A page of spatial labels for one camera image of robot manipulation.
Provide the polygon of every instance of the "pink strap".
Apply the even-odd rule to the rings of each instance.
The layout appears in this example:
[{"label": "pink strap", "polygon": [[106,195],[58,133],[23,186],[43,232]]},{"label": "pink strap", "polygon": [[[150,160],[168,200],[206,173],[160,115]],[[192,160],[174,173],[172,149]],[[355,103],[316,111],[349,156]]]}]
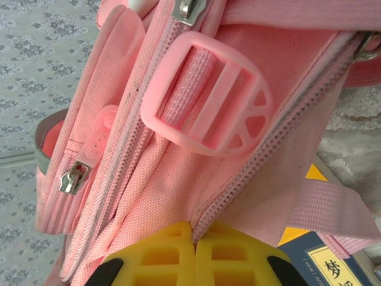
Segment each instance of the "pink strap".
[{"label": "pink strap", "polygon": [[289,226],[318,232],[338,258],[346,258],[381,240],[376,224],[364,223],[372,221],[371,213],[354,190],[306,179]]}]

